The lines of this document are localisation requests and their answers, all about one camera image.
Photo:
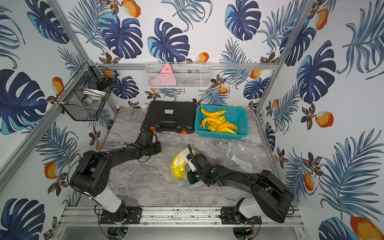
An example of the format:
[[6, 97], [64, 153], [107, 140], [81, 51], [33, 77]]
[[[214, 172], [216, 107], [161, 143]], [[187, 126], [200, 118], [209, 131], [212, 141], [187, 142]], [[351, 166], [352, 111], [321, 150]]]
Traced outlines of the clear bag with banana peel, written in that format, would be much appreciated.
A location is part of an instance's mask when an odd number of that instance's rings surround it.
[[188, 148], [180, 151], [172, 160], [171, 173], [173, 175], [174, 182], [178, 185], [178, 188], [183, 186], [191, 188], [195, 184], [187, 184], [187, 173], [197, 173], [196, 167], [193, 165], [192, 160], [187, 156], [190, 154]]

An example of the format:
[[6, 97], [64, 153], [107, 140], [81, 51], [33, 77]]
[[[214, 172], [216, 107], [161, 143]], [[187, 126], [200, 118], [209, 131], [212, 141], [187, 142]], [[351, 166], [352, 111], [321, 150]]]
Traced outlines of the green-yellow banana bunch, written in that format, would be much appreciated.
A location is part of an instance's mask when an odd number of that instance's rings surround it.
[[197, 169], [193, 165], [192, 160], [188, 160], [187, 156], [190, 154], [188, 148], [180, 151], [173, 159], [171, 164], [171, 172], [177, 179], [187, 178], [187, 172], [191, 170], [195, 172]]

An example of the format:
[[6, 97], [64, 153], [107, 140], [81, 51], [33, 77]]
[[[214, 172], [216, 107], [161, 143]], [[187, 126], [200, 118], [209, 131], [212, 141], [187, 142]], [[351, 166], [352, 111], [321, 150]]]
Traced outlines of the yellow banana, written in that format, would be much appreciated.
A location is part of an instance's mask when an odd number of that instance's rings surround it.
[[231, 128], [222, 128], [220, 130], [218, 130], [218, 133], [227, 133], [227, 134], [233, 134], [233, 135], [236, 135], [237, 133], [232, 130]]

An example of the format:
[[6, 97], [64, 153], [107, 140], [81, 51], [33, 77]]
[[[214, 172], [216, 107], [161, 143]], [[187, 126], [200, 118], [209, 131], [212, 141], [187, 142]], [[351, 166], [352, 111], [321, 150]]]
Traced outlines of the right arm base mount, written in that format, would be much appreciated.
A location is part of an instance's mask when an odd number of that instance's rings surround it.
[[262, 224], [260, 216], [246, 217], [240, 212], [240, 205], [243, 203], [245, 198], [240, 198], [234, 207], [222, 207], [219, 218], [223, 225], [247, 225], [254, 226], [255, 224]]

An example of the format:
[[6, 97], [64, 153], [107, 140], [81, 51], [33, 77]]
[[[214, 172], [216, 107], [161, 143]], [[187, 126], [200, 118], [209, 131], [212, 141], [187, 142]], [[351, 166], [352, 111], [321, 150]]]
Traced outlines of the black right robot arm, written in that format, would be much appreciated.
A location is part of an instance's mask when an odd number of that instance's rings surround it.
[[196, 168], [187, 173], [190, 184], [202, 181], [207, 186], [218, 184], [247, 192], [267, 217], [281, 224], [293, 208], [293, 192], [268, 170], [251, 174], [230, 170], [222, 165], [213, 166], [202, 154], [188, 154], [187, 160]]

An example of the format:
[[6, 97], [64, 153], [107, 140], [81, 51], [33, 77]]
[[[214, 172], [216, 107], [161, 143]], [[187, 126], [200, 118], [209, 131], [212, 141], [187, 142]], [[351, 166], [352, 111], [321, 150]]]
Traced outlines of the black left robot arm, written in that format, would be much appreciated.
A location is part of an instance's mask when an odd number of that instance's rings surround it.
[[111, 169], [128, 161], [157, 155], [161, 151], [161, 142], [151, 131], [140, 132], [134, 143], [124, 143], [119, 149], [105, 152], [88, 151], [74, 170], [70, 185], [91, 197], [108, 213], [122, 218], [125, 215], [125, 204], [112, 192], [108, 184]]

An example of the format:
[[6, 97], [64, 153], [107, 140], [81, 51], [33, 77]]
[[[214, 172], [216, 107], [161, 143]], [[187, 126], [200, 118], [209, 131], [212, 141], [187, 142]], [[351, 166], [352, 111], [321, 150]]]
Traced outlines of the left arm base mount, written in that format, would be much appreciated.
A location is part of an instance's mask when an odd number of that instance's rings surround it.
[[101, 225], [138, 225], [141, 221], [143, 209], [140, 207], [126, 207], [118, 209], [116, 213], [103, 210], [99, 223]]

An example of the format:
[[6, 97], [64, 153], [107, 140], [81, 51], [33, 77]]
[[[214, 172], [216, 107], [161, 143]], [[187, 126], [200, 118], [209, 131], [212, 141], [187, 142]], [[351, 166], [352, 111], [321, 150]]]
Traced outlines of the orange-yellow banana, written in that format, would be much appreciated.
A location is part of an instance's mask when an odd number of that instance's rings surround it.
[[204, 109], [204, 105], [201, 105], [201, 112], [203, 115], [207, 117], [220, 117], [221, 115], [226, 113], [226, 110], [216, 111], [216, 112], [208, 112]]

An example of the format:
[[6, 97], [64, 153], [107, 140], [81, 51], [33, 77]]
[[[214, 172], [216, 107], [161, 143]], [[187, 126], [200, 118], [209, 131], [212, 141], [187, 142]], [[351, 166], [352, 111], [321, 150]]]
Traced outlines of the clear zip-top bag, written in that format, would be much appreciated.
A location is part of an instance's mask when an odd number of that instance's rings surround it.
[[216, 140], [213, 144], [215, 163], [249, 174], [260, 173], [264, 169], [263, 151], [254, 144], [240, 140]]

